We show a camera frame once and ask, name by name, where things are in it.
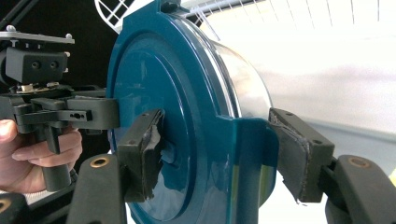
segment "black cable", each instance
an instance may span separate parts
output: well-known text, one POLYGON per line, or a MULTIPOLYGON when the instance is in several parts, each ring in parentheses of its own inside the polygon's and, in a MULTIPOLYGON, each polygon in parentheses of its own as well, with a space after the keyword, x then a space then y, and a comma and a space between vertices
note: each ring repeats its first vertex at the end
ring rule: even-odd
POLYGON ((35 6, 38 0, 21 0, 0 21, 0 31, 6 30, 8 25, 17 25, 18 22, 35 6))

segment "wire rack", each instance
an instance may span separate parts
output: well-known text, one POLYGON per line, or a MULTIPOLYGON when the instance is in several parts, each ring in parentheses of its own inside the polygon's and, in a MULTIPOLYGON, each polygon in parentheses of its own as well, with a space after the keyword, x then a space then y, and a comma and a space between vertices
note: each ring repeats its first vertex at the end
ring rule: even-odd
MULTIPOLYGON (((94 0, 96 8, 116 32, 122 29, 122 19, 153 0, 94 0)), ((189 12, 183 17, 196 18, 216 35, 207 17, 218 13, 233 13, 234 20, 260 24, 263 27, 322 29, 396 22, 394 0, 185 0, 181 5, 189 12)))

